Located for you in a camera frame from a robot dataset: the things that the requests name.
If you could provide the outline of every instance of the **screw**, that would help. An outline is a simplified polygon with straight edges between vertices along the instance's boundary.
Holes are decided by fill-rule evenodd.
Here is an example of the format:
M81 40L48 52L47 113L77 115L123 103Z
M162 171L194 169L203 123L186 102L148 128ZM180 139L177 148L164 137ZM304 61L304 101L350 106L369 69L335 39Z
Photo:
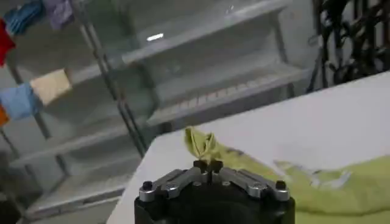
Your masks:
M256 188L256 189L260 189L260 188L263 188L264 185L259 183L259 182L254 182L253 185L252 185L253 188Z
M153 188L153 182L151 182L151 181L145 181L142 184L142 190L144 190L144 191L150 191L152 188Z
M173 191L174 189L177 188L177 185L176 184L172 184L172 183L167 183L166 184L166 188L170 191Z
M284 181L278 180L276 181L275 187L277 190L284 191L287 189L287 185Z

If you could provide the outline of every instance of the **orange cloth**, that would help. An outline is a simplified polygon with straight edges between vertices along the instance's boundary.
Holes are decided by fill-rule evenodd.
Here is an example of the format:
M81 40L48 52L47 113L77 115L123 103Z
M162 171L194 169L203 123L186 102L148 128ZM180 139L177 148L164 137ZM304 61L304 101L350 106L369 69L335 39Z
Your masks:
M5 113L4 108L0 105L0 127L8 122L7 113Z

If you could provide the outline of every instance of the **red cloth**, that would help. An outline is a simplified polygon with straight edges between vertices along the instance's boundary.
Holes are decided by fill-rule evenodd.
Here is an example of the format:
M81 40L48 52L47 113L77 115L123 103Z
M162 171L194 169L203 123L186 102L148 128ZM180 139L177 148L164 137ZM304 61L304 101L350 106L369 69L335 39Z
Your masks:
M7 52L15 47L15 43L5 30L5 22L0 19L0 66L4 65Z

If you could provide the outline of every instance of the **shelf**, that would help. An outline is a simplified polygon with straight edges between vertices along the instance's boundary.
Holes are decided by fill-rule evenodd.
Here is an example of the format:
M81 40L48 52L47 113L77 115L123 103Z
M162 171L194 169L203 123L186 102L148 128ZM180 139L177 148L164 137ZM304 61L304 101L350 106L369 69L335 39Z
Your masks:
M234 74L242 72L238 80L234 82L227 82L225 85L220 85L213 90L201 91L192 97L182 99L175 104L162 106L157 109L149 118L147 123L149 125L161 124L164 122L173 121L181 117L189 116L209 108L217 107L219 105L233 102L234 100L243 99L245 97L253 96L263 91L286 85L291 82L298 81L307 75L307 72L280 62L271 63L266 66L259 66L253 61L238 61L238 64L224 65L224 70L218 73L205 72L206 75L221 76L224 72L230 71ZM173 85L177 85L180 81L175 80Z
M124 135L127 135L127 129L120 117L105 119L48 140L44 149L12 161L10 167L20 168L41 158L72 152Z
M54 31L49 19L43 18L25 35L17 36L15 42L11 59L25 79L65 68L71 83L76 85L101 73L77 23Z
M104 142L90 150L79 150L64 156L69 173L75 175L114 164L139 163L141 155L128 136Z
M130 64L131 62L150 57L165 50L210 35L219 30L243 23L260 15L280 10L288 4L289 0L219 1L219 3L205 7L199 13L174 18L170 21L161 19L160 21L165 21L165 23L149 26L145 29L143 29L142 25L138 25L141 26L141 28L137 27L137 16L134 16L134 26L140 48L122 54L122 60L125 64ZM159 18L160 14L169 15L170 10L174 9L163 7L163 9L159 10L164 10L164 12L155 10L149 14L154 15L157 13L158 15L154 15L153 17Z
M70 176L56 189L38 199L28 210L31 216L66 210L67 206L83 206L111 197L118 197L126 188L137 163L116 164L95 169L77 176Z

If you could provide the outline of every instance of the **yellow towel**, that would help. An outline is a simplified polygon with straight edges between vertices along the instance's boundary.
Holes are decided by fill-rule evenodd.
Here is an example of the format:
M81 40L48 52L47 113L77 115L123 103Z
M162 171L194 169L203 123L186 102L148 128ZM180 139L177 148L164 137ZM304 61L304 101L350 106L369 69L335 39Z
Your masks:
M221 160L232 169L285 180L296 200L298 224L390 223L390 156L338 170L313 170L275 161L285 172L280 176L249 155L218 143L213 134L189 127L185 142L196 158Z
M44 106L72 89L64 69L43 75L32 80L30 84Z

